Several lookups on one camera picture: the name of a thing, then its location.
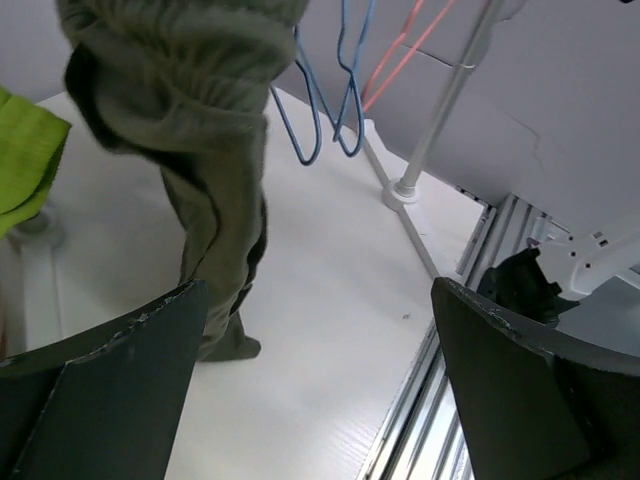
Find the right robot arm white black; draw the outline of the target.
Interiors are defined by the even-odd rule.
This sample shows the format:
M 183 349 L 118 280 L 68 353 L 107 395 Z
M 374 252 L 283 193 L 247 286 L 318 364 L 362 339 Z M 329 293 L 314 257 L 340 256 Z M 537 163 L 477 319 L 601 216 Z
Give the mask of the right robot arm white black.
M 534 248 L 537 264 L 558 296 L 579 301 L 639 264 L 639 213 L 629 213 L 584 234 L 567 234 Z

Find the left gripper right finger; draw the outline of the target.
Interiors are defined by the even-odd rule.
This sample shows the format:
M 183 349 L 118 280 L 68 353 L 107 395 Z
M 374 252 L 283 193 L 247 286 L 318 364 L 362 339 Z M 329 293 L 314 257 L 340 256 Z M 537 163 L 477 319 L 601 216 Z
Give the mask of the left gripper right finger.
M 431 298 L 478 479 L 636 479 L 639 360 L 445 278 Z

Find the lime green shorts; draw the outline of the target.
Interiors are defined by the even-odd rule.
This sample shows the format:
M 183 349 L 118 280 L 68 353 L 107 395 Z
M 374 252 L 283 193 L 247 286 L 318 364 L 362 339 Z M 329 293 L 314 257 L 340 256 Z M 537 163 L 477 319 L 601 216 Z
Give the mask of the lime green shorts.
M 54 182 L 71 125 L 1 90 L 1 233 L 34 217 Z

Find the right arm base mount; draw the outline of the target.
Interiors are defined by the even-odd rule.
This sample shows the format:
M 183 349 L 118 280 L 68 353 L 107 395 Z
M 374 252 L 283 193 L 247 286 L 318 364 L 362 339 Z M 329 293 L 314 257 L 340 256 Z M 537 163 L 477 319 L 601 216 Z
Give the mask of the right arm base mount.
M 538 248 L 527 248 L 483 274 L 477 293 L 495 304 L 555 328 L 559 316 L 580 305 L 559 296 L 557 282 L 550 283 L 537 262 Z

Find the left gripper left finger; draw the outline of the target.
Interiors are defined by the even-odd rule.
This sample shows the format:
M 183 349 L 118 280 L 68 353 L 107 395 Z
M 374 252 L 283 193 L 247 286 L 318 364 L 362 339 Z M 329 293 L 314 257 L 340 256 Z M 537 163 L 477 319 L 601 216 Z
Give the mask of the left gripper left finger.
M 2 478 L 164 478 L 206 311 L 205 284 L 190 281 L 4 360 Z

